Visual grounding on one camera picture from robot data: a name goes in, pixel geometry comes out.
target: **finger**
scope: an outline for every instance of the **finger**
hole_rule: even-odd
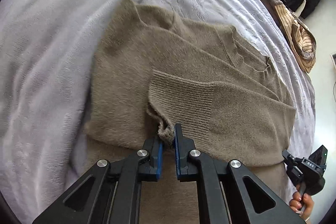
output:
[[[308,194],[304,194],[303,195],[303,202],[306,205],[306,209],[303,212],[301,217],[303,219],[307,219],[311,215],[311,212],[313,211],[314,201],[311,198],[311,196],[309,196]]]
[[[293,207],[295,207],[297,209],[301,209],[302,208],[302,204],[299,201],[295,200],[295,199],[292,199],[289,202],[289,206],[293,206]]]
[[[294,212],[297,212],[297,211],[298,211],[298,209],[295,208],[294,206],[290,206],[290,208],[291,208]]]
[[[293,199],[295,199],[296,201],[301,201],[301,195],[300,195],[300,193],[299,192],[295,192],[294,194],[293,194]]]

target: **cable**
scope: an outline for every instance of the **cable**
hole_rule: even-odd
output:
[[[334,87],[333,87],[334,100],[335,100],[335,103],[336,103],[336,97],[335,97],[335,85],[336,85],[336,81],[335,81],[335,84],[334,84]]]

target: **brown garment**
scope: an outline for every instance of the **brown garment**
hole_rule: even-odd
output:
[[[270,59],[233,26],[123,0],[95,53],[91,90],[88,165],[119,160],[155,134],[170,144],[181,122],[198,149],[241,160],[284,196],[281,152],[295,109]],[[197,207],[189,216],[183,207],[196,198],[194,185],[176,180],[169,151],[164,161],[163,179],[143,186],[142,206],[150,206],[141,221],[171,223],[174,215],[175,223],[196,223]]]
[[[308,27],[280,0],[260,0],[282,31],[302,71],[309,73],[315,64],[316,40]]]

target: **bed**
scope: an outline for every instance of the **bed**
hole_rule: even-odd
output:
[[[289,151],[310,155],[314,89],[260,0],[134,1],[197,21],[234,25],[270,56],[297,110]],[[23,224],[31,223],[84,171],[92,54],[117,2],[0,2],[0,191]],[[293,189],[288,181],[286,202]]]

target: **hand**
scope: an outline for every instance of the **hand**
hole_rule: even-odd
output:
[[[303,218],[304,220],[308,220],[308,218],[310,217],[310,214],[313,210],[314,207],[314,201],[311,198],[311,196],[309,196],[308,194],[304,194],[303,195],[303,203],[306,205],[306,209],[305,211],[301,214],[301,218]],[[295,192],[293,194],[293,199],[289,202],[289,206],[290,208],[294,211],[294,212],[298,212],[299,209],[302,208],[302,204],[300,203],[301,201],[301,196],[299,192]]]

